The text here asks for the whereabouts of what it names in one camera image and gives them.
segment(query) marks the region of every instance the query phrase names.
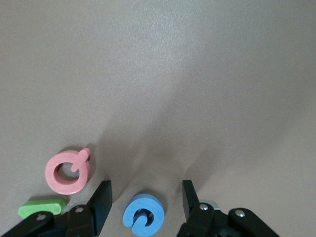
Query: green rectangular piece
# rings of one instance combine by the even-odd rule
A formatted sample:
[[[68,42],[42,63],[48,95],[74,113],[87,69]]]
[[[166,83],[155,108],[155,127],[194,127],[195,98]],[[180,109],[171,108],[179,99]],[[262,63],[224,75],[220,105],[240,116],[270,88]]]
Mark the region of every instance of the green rectangular piece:
[[[18,214],[22,218],[27,218],[39,211],[49,211],[54,215],[58,215],[66,205],[67,203],[63,198],[31,200],[24,203],[23,206],[18,209]]]

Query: pink c-shaped piece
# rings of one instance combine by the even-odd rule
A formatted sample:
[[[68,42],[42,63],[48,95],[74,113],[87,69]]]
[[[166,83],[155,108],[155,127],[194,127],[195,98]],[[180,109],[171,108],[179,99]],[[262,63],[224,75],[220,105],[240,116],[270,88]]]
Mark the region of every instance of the pink c-shaped piece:
[[[45,169],[46,182],[50,188],[63,195],[75,194],[82,190],[90,177],[89,156],[90,150],[83,148],[80,152],[64,151],[52,157]],[[60,177],[58,169],[62,163],[72,163],[71,171],[79,170],[79,178],[70,181]]]

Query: blue foam ring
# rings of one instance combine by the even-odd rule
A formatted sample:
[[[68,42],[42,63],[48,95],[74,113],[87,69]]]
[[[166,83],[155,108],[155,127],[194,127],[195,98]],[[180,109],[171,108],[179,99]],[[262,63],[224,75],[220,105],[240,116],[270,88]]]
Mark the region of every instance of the blue foam ring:
[[[148,219],[146,211],[152,213]],[[155,234],[162,226],[164,211],[161,202],[150,194],[138,194],[126,205],[123,224],[132,227],[132,232],[141,237]]]

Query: ring hole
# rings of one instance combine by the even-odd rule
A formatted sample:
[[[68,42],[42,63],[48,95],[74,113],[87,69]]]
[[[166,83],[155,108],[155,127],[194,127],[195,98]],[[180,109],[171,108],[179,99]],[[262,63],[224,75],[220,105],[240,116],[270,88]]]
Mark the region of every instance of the ring hole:
[[[150,226],[151,223],[154,221],[154,215],[152,214],[151,211],[149,211],[149,210],[147,210],[147,209],[139,209],[139,210],[135,213],[134,219],[137,218],[137,215],[138,215],[138,213],[139,213],[140,211],[144,211],[144,212],[146,213],[146,215],[147,215],[147,223],[146,223],[145,226]]]
[[[79,170],[76,172],[71,171],[72,163],[62,163],[58,168],[58,174],[59,176],[68,181],[74,181],[79,178]]]

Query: blue c-shaped ring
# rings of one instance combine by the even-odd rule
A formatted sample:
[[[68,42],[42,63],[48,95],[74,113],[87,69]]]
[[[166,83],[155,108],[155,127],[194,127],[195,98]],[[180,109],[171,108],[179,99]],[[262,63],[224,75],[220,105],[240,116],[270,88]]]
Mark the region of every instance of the blue c-shaped ring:
[[[146,211],[152,213],[148,218]],[[141,237],[155,234],[163,224],[164,211],[161,202],[150,194],[134,196],[125,208],[123,224],[132,227],[132,232]]]

